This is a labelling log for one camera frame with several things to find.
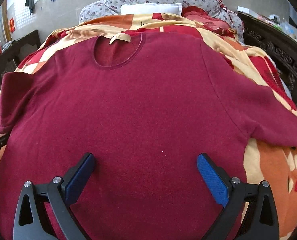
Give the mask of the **dark wooden footboard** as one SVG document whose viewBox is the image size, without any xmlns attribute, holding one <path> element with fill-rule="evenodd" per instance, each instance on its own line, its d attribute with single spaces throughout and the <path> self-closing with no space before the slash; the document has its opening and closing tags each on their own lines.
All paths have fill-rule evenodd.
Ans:
<svg viewBox="0 0 297 240">
<path fill-rule="evenodd" d="M 3 75 L 13 72 L 29 54 L 35 52 L 41 46 L 38 30 L 23 36 L 0 54 L 0 89 Z"/>
</svg>

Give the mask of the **floral grey quilt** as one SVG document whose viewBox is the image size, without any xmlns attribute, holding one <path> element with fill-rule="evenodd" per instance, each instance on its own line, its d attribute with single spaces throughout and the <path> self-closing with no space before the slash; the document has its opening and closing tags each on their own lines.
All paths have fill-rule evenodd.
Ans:
<svg viewBox="0 0 297 240">
<path fill-rule="evenodd" d="M 79 22 L 90 21 L 103 16 L 118 15 L 124 4 L 175 4 L 180 3 L 182 8 L 198 7 L 208 13 L 210 17 L 218 18 L 228 23 L 237 31 L 239 40 L 244 40 L 244 24 L 236 12 L 229 10 L 222 0 L 99 0 L 85 6 L 79 16 Z"/>
</svg>

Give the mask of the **dark carved wooden headboard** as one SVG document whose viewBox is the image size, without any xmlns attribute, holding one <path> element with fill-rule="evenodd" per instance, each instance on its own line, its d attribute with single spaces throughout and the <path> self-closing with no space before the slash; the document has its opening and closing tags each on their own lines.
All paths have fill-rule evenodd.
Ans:
<svg viewBox="0 0 297 240">
<path fill-rule="evenodd" d="M 243 12 L 244 43 L 264 50 L 275 62 L 297 106 L 297 42 L 277 28 Z"/>
</svg>

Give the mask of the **dark hanging cloth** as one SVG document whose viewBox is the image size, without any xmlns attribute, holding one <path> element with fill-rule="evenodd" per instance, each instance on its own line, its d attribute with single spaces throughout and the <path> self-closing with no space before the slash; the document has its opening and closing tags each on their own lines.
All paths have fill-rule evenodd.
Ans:
<svg viewBox="0 0 297 240">
<path fill-rule="evenodd" d="M 35 1 L 34 0 L 26 0 L 25 6 L 29 8 L 30 15 L 35 12 Z"/>
</svg>

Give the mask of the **red pillow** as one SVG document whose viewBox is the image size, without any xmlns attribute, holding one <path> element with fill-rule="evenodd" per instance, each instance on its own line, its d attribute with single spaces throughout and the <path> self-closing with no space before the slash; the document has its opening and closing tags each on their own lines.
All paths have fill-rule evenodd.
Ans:
<svg viewBox="0 0 297 240">
<path fill-rule="evenodd" d="M 231 26 L 218 18 L 213 18 L 208 15 L 206 11 L 196 6 L 188 6 L 182 9 L 182 16 L 191 21 L 199 22 L 206 29 L 220 36 L 228 36 L 236 38 L 237 31 Z"/>
</svg>

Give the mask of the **white pillow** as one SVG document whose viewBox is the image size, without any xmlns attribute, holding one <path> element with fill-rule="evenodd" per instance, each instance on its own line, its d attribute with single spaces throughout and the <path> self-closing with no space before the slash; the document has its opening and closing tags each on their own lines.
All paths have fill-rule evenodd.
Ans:
<svg viewBox="0 0 297 240">
<path fill-rule="evenodd" d="M 153 14 L 153 13 L 172 13 L 176 15 L 182 14 L 182 3 L 174 4 L 157 4 L 157 3 L 142 3 L 142 4 L 124 4 L 120 8 L 122 15 L 129 14 Z"/>
</svg>

